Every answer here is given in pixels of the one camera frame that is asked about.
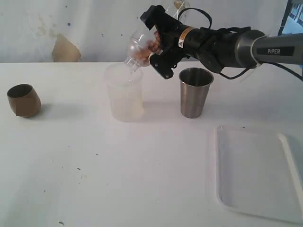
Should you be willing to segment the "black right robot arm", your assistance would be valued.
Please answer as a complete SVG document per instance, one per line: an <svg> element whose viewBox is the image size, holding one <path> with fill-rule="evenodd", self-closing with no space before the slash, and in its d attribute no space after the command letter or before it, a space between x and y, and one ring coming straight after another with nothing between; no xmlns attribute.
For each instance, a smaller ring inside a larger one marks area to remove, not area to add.
<svg viewBox="0 0 303 227"><path fill-rule="evenodd" d="M290 34L268 37L250 27L229 27L213 30L184 25L179 18L166 13L161 5L150 6L141 17L148 29L156 28L160 39L160 54L152 54L149 62L164 78L173 77L173 69L183 58L195 58L209 71L226 79L225 67L242 68L236 79L261 64L275 65L298 79L302 75L284 64L302 65L303 35Z"/></svg>

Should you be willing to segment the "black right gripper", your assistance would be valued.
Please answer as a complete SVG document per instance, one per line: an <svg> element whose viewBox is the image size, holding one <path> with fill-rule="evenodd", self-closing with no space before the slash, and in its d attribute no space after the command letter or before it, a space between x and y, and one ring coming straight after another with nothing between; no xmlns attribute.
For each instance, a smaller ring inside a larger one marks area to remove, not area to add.
<svg viewBox="0 0 303 227"><path fill-rule="evenodd" d="M173 77L173 69L183 58L188 58L184 49L178 45L181 30L187 26L171 17L161 5L150 6L140 20L151 30L157 29L160 35L161 54L152 54L149 62L164 79Z"/></svg>

